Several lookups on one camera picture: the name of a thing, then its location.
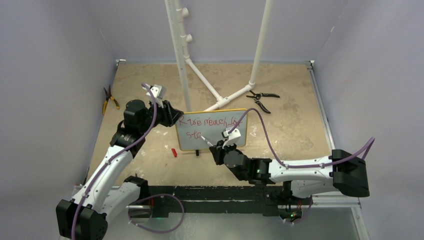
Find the white red whiteboard marker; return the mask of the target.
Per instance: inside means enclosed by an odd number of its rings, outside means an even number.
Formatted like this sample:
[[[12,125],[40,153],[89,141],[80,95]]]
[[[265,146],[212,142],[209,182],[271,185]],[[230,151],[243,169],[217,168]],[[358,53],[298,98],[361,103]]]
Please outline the white red whiteboard marker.
[[[200,136],[201,139],[209,146],[209,147],[213,147],[214,144],[211,143],[206,137],[204,137],[203,135]]]

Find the yellow framed whiteboard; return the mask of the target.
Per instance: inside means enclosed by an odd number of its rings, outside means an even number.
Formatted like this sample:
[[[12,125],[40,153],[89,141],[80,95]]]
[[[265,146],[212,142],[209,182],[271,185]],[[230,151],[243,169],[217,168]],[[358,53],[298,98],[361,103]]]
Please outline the yellow framed whiteboard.
[[[208,144],[201,137],[216,144],[224,138],[222,132],[233,128],[245,111],[239,108],[184,113],[175,123],[180,150],[208,149]]]

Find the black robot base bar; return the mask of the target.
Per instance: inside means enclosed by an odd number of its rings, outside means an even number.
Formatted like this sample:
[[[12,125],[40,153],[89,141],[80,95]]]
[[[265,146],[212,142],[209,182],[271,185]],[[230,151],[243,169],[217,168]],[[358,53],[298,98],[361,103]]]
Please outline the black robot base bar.
[[[172,186],[152,185],[129,176],[125,183],[140,187],[138,204],[147,206],[154,218],[170,213],[197,214],[261,214],[264,217],[301,217],[301,207],[310,207],[311,197],[298,198],[290,184],[269,186]]]

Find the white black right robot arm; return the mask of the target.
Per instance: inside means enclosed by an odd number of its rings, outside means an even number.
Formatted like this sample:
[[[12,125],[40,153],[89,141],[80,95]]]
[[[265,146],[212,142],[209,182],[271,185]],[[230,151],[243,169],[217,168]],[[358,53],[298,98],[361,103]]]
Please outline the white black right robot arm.
[[[278,162],[271,158],[249,158],[234,144],[225,146],[220,140],[209,150],[216,165],[226,166],[239,181],[266,186],[283,183],[280,196],[288,204],[311,195],[339,191],[345,196],[370,196],[367,156],[375,138],[371,138],[358,152],[350,154],[333,149],[321,158],[300,160],[298,163]]]

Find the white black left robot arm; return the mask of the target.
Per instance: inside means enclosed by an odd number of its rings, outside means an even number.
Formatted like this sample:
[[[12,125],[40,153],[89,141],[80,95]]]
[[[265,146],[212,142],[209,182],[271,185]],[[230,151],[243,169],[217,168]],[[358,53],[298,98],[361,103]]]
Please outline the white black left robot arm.
[[[60,236],[71,240],[101,240],[109,223],[129,204],[142,205],[150,198],[147,180],[129,176],[119,189],[111,192],[123,170],[145,143],[147,134],[157,125],[172,127],[184,112],[167,100],[142,100],[126,104],[107,152],[89,180],[70,199],[56,206]]]

